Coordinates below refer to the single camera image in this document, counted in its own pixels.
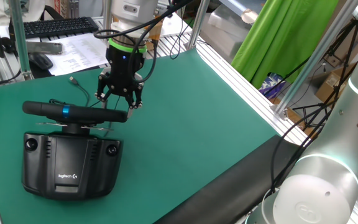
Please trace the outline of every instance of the green led ring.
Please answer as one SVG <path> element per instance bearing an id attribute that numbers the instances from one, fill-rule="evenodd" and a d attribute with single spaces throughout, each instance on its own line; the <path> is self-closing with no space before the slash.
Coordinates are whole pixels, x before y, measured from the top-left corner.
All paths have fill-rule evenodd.
<path id="1" fill-rule="evenodd" d="M 129 52 L 129 53 L 131 53 L 134 50 L 133 48 L 124 47 L 122 45 L 119 45 L 119 44 L 115 43 L 114 41 L 112 41 L 111 38 L 109 39 L 109 44 L 112 45 L 113 47 L 117 48 L 118 50 Z M 140 53 L 145 53 L 146 51 L 147 51 L 146 45 L 139 49 Z"/>

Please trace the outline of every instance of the black cable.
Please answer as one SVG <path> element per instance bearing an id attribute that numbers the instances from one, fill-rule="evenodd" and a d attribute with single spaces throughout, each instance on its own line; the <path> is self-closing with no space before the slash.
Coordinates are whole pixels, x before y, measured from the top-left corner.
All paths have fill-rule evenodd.
<path id="1" fill-rule="evenodd" d="M 274 98 L 274 100 L 273 100 L 273 104 L 274 104 L 274 102 L 276 102 L 278 96 L 280 96 L 281 94 L 283 94 L 283 92 L 284 92 L 287 88 L 289 88 L 290 86 L 292 86 L 292 83 L 289 84 L 287 87 L 285 87 L 282 91 L 280 91 L 280 92 L 278 93 L 278 95 L 276 96 L 276 98 Z"/>
<path id="2" fill-rule="evenodd" d="M 135 52 L 137 50 L 139 50 L 139 45 L 140 43 L 142 42 L 142 40 L 144 39 L 144 37 L 147 35 L 147 33 L 150 32 L 150 30 L 153 29 L 153 27 L 155 26 L 156 24 L 152 24 L 150 25 L 146 30 L 145 32 L 141 35 L 141 37 L 139 38 L 139 41 L 135 44 L 132 52 L 131 52 L 131 56 L 129 56 L 129 63 L 128 63 L 128 73 L 129 75 L 133 78 L 133 82 L 134 83 L 142 83 L 142 82 L 145 82 L 146 80 L 148 80 L 150 78 L 150 76 L 152 75 L 153 71 L 154 71 L 154 67 L 155 67 L 155 63 L 157 61 L 157 46 L 158 46 L 158 41 L 157 40 L 152 40 L 152 42 L 154 43 L 154 56 L 153 56 L 153 64 L 152 64 L 152 67 L 149 71 L 149 74 L 147 74 L 147 76 L 141 80 L 136 80 L 134 78 L 134 76 L 132 76 L 131 74 L 133 74 L 133 64 L 134 64 L 134 56 L 135 56 Z"/>
<path id="3" fill-rule="evenodd" d="M 90 107 L 93 107 L 93 106 L 97 105 L 98 103 L 100 103 L 100 100 L 97 101 L 96 103 L 92 104 Z"/>
<path id="4" fill-rule="evenodd" d="M 117 105 L 118 105 L 118 102 L 119 102 L 119 99 L 121 98 L 121 96 L 118 96 L 118 100 L 116 102 L 116 106 L 114 107 L 114 109 L 117 109 Z M 111 129 L 111 125 L 112 125 L 112 122 L 110 121 L 109 122 L 109 126 L 108 126 L 108 129 Z M 106 131 L 106 133 L 104 134 L 104 138 L 109 134 L 110 131 Z"/>
<path id="5" fill-rule="evenodd" d="M 323 124 L 323 122 L 329 117 L 331 114 L 331 111 L 327 113 L 321 121 L 318 123 L 318 125 L 312 130 L 312 132 L 309 133 L 309 135 L 306 137 L 306 139 L 299 145 L 298 149 L 294 152 L 294 154 L 291 156 L 290 160 L 284 167 L 284 169 L 277 175 L 277 177 L 274 179 L 273 185 L 271 189 L 275 189 L 277 186 L 277 183 L 280 183 L 282 181 L 283 176 L 287 172 L 288 168 L 299 159 L 299 157 L 303 154 L 303 152 L 306 150 L 307 147 L 317 138 L 317 136 L 320 134 L 320 132 L 323 130 L 323 127 L 319 129 L 319 127 Z M 317 136 L 313 138 L 313 134 L 317 131 Z"/>
<path id="6" fill-rule="evenodd" d="M 306 58 L 302 63 L 300 63 L 296 68 L 294 68 L 290 73 L 284 76 L 282 80 L 279 81 L 278 84 L 274 85 L 273 88 L 269 89 L 266 93 L 264 93 L 264 96 L 267 96 L 271 91 L 273 91 L 275 88 L 277 88 L 282 82 L 284 82 L 287 78 L 289 78 L 292 74 L 294 74 L 299 68 L 301 68 L 308 60 L 310 56 Z"/>
<path id="7" fill-rule="evenodd" d="M 19 77 L 19 75 L 20 75 L 21 73 L 22 73 L 22 71 L 19 69 L 18 73 L 17 73 L 15 76 L 13 76 L 12 78 L 7 79 L 7 80 L 2 80 L 2 81 L 0 81 L 0 85 L 2 85 L 2 84 L 5 84 L 5 83 L 8 83 L 8 82 L 12 81 L 13 79 L 15 79 L 15 78 Z"/>
<path id="8" fill-rule="evenodd" d="M 297 121 L 293 126 L 291 126 L 284 134 L 283 136 L 280 138 L 280 140 L 278 141 L 277 145 L 275 146 L 274 150 L 273 150 L 273 154 L 272 154 L 272 160 L 270 162 L 270 178 L 271 178 L 271 181 L 272 181 L 272 186 L 274 186 L 274 183 L 275 183 L 275 178 L 274 178 L 274 159 L 275 159 L 275 156 L 276 156 L 276 153 L 278 151 L 278 148 L 280 147 L 281 145 L 281 142 L 284 140 L 285 136 L 287 136 L 287 134 L 289 134 L 291 132 L 292 129 L 294 129 L 295 127 L 297 127 L 302 121 L 304 121 L 305 119 L 313 116 L 314 114 L 316 113 L 320 113 L 323 109 L 329 107 L 331 104 L 335 103 L 336 100 L 328 103 L 327 105 L 325 106 L 322 106 L 320 107 L 319 109 L 315 110 L 314 112 L 310 113 L 309 115 L 303 117 L 302 119 L 300 119 L 299 121 Z"/>
<path id="9" fill-rule="evenodd" d="M 291 106 L 289 106 L 289 108 L 291 108 L 293 105 L 297 104 L 297 103 L 298 103 L 300 100 L 302 100 L 302 98 L 306 95 L 306 93 L 308 92 L 309 87 L 310 87 L 310 85 L 311 85 L 311 81 L 313 81 L 314 75 L 316 74 L 317 70 L 319 70 L 319 69 L 321 68 L 321 66 L 323 66 L 323 65 L 324 65 L 324 63 L 322 63 L 322 64 L 313 72 L 313 74 L 312 74 L 312 76 L 311 76 L 311 80 L 310 80 L 310 82 L 309 82 L 309 85 L 308 85 L 308 87 L 306 88 L 306 91 L 303 93 L 303 95 L 301 96 L 301 98 L 299 98 L 299 100 L 297 100 L 295 103 L 293 103 Z"/>
<path id="10" fill-rule="evenodd" d="M 157 17 L 155 19 L 152 19 L 148 22 L 145 22 L 137 27 L 122 31 L 122 32 L 118 32 L 116 34 L 110 34 L 110 35 L 100 35 L 100 33 L 104 33 L 104 32 L 115 32 L 116 30 L 112 30 L 112 29 L 105 29 L 105 30 L 99 30 L 96 31 L 95 33 L 93 33 L 93 35 L 98 38 L 98 39 L 108 39 L 108 38 L 113 38 L 113 37 L 118 37 L 120 35 L 124 35 L 124 34 L 128 34 L 130 32 L 134 32 L 137 31 L 141 28 L 150 26 L 152 24 L 157 24 L 158 22 L 160 22 L 162 19 L 164 19 L 165 17 L 169 16 L 170 14 L 174 13 L 175 11 L 179 10 L 180 8 L 182 8 L 183 6 L 186 6 L 187 4 L 189 4 L 190 2 L 192 2 L 193 0 L 183 0 L 181 1 L 179 4 L 177 4 L 176 6 L 171 7 L 169 10 L 167 10 L 166 12 L 164 12 L 160 17 Z"/>
<path id="11" fill-rule="evenodd" d="M 74 105 L 74 104 L 71 104 L 71 103 L 66 103 L 66 102 L 62 102 L 62 101 L 59 101 L 59 100 L 55 100 L 55 99 L 50 99 L 49 103 L 60 104 L 60 105 Z"/>
<path id="12" fill-rule="evenodd" d="M 85 104 L 85 106 L 88 106 L 89 103 L 90 103 L 90 99 L 91 99 L 90 94 L 88 93 L 88 91 L 86 91 L 86 90 L 80 85 L 80 83 L 78 83 L 78 81 L 77 81 L 75 78 L 70 77 L 70 81 L 71 81 L 72 84 L 74 84 L 75 86 L 77 86 L 77 87 L 85 94 L 85 97 L 86 97 L 86 104 Z"/>
<path id="13" fill-rule="evenodd" d="M 183 22 L 181 23 L 181 27 L 180 27 L 180 32 L 178 35 L 178 38 L 174 41 L 171 50 L 169 51 L 169 57 L 172 60 L 175 60 L 176 58 L 178 58 L 179 54 L 180 54 L 180 50 L 181 50 L 181 44 L 180 44 L 180 39 L 183 36 L 183 34 L 185 33 L 185 31 L 187 30 L 187 28 L 189 28 L 190 24 L 193 22 L 194 18 L 191 19 L 191 21 L 187 24 L 186 28 L 183 30 Z M 177 42 L 179 43 L 179 49 L 178 49 L 178 54 L 176 54 L 176 56 L 172 57 L 172 50 L 174 48 L 174 46 L 177 44 Z"/>
<path id="14" fill-rule="evenodd" d="M 82 90 L 82 92 L 85 94 L 85 97 L 86 97 L 86 104 L 85 104 L 85 106 L 88 107 L 88 105 L 89 105 L 89 103 L 90 103 L 90 99 L 91 99 L 90 94 L 89 94 L 88 91 L 86 91 L 82 86 L 78 85 L 78 88 L 79 88 L 80 90 Z"/>

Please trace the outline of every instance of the black button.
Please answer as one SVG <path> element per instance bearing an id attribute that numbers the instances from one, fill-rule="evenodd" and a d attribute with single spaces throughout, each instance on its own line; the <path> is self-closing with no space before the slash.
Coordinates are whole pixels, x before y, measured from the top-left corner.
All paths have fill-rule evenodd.
<path id="1" fill-rule="evenodd" d="M 114 145 L 109 145 L 107 147 L 106 152 L 107 152 L 107 155 L 109 155 L 109 156 L 116 156 L 118 154 L 118 149 Z"/>
<path id="2" fill-rule="evenodd" d="M 38 142 L 37 142 L 37 140 L 35 140 L 33 138 L 28 139 L 25 142 L 24 147 L 25 147 L 26 150 L 34 151 L 38 147 Z"/>

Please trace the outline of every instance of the metal pole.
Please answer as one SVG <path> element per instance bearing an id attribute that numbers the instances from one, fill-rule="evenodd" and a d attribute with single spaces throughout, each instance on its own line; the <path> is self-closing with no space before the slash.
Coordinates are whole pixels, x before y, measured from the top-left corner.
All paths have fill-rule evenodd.
<path id="1" fill-rule="evenodd" d="M 347 0 L 345 5 L 343 5 L 341 11 L 335 18 L 334 22 L 331 24 L 329 29 L 327 30 L 324 37 L 321 39 L 318 44 L 316 50 L 314 50 L 311 55 L 308 63 L 306 63 L 302 72 L 299 74 L 298 78 L 292 84 L 291 88 L 284 96 L 281 103 L 276 106 L 273 105 L 272 109 L 276 112 L 280 117 L 284 118 L 284 111 L 290 103 L 291 99 L 294 97 L 295 93 L 298 91 L 299 87 L 301 87 L 302 83 L 305 81 L 306 77 L 309 75 L 310 71 L 313 67 L 318 63 L 326 49 L 329 47 L 332 40 L 338 35 L 344 23 L 348 20 L 349 16 L 352 14 L 356 6 L 358 5 L 358 1 L 355 0 Z"/>
<path id="2" fill-rule="evenodd" d="M 16 50 L 17 54 L 19 55 L 22 75 L 24 80 L 31 80 L 34 79 L 34 77 L 31 74 L 29 55 L 27 53 L 27 44 L 25 42 L 22 7 L 20 1 L 9 0 L 9 8 L 11 10 L 13 29 L 16 39 Z"/>
<path id="3" fill-rule="evenodd" d="M 201 0 L 200 6 L 197 11 L 196 19 L 194 21 L 193 30 L 191 31 L 189 42 L 185 44 L 185 46 L 188 50 L 196 47 L 197 38 L 200 34 L 201 26 L 203 25 L 203 20 L 204 20 L 208 5 L 209 5 L 209 0 Z"/>
<path id="4" fill-rule="evenodd" d="M 111 4 L 112 4 L 112 0 L 104 0 L 103 1 L 104 4 L 104 17 L 103 17 L 103 29 L 110 29 L 110 25 L 111 25 Z"/>

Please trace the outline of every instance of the green mat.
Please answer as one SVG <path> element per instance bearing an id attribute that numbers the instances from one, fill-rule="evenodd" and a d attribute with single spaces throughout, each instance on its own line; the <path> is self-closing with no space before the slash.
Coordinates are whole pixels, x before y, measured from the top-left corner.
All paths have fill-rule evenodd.
<path id="1" fill-rule="evenodd" d="M 101 70 L 73 76 L 91 95 Z M 0 212 L 4 223 L 153 223 L 276 132 L 206 65 L 196 50 L 159 58 L 146 82 L 144 107 L 110 138 L 124 140 L 117 184 L 106 197 L 59 202 L 21 184 L 26 131 L 49 133 L 43 117 L 24 114 L 25 100 L 83 105 L 69 75 L 0 87 Z M 117 96 L 110 97 L 109 107 Z M 126 110 L 121 99 L 119 109 Z M 102 136 L 102 131 L 92 131 Z"/>

